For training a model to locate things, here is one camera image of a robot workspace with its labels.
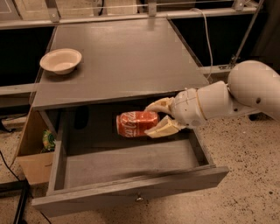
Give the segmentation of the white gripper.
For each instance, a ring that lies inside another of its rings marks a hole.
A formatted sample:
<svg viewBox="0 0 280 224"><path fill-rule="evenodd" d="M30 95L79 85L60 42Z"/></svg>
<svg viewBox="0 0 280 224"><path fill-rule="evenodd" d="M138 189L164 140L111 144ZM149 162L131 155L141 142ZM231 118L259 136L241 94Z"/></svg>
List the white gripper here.
<svg viewBox="0 0 280 224"><path fill-rule="evenodd" d="M154 101L145 111L171 114L175 119L166 115L155 127L147 129L144 133L151 138L168 137L184 128L195 129L207 120L201 112L197 90L193 88L179 92L175 98Z"/></svg>

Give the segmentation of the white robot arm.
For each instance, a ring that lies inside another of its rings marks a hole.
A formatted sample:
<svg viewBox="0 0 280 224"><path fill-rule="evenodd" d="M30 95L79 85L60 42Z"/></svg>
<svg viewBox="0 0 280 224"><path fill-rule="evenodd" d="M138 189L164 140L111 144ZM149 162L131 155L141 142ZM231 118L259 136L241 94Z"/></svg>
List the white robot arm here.
<svg viewBox="0 0 280 224"><path fill-rule="evenodd" d="M201 88L188 88L171 98L162 98L146 107L163 112L165 117L145 134L166 137L182 129L195 129L219 117L245 116L256 113L280 120L280 75L255 60L236 65L227 81Z"/></svg>

